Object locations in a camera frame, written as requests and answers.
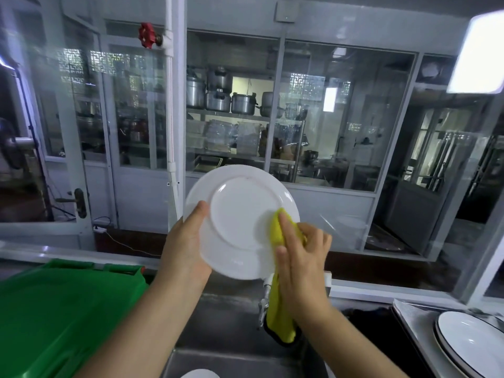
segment green trash bin lid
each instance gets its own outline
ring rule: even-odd
[[[71,377],[146,290],[142,267],[54,260],[0,283],[0,378]]]

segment faucet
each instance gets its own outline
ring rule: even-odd
[[[263,282],[263,287],[264,287],[264,296],[259,301],[259,326],[258,330],[262,328],[264,325],[264,320],[266,318],[266,312],[268,311],[269,303],[270,303],[270,291],[271,291],[271,284],[273,283],[273,276],[275,274],[271,273],[267,279],[264,280]]]

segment cleaning cloth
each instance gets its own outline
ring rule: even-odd
[[[285,245],[280,221],[278,220],[278,214],[280,212],[283,212],[292,222],[294,228],[296,229],[296,235],[304,245],[306,243],[305,235],[303,235],[303,233],[299,230],[297,224],[292,221],[285,209],[280,208],[275,212],[270,225],[272,251],[274,252],[275,248],[280,245]],[[266,312],[266,320],[264,321],[264,329],[279,344],[284,346],[294,343],[301,335],[301,330],[288,313],[285,303],[282,300],[277,269],[275,269],[275,274],[273,275],[273,281],[271,283],[269,306],[268,311]]]

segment valve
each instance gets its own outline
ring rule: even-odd
[[[142,23],[138,29],[138,39],[142,42],[144,48],[152,49],[152,44],[161,46],[163,36],[154,31],[151,23]]]

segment sink basin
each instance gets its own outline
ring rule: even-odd
[[[305,338],[280,346],[258,326],[258,301],[203,294],[163,372],[180,378],[209,369],[220,378],[327,377]]]

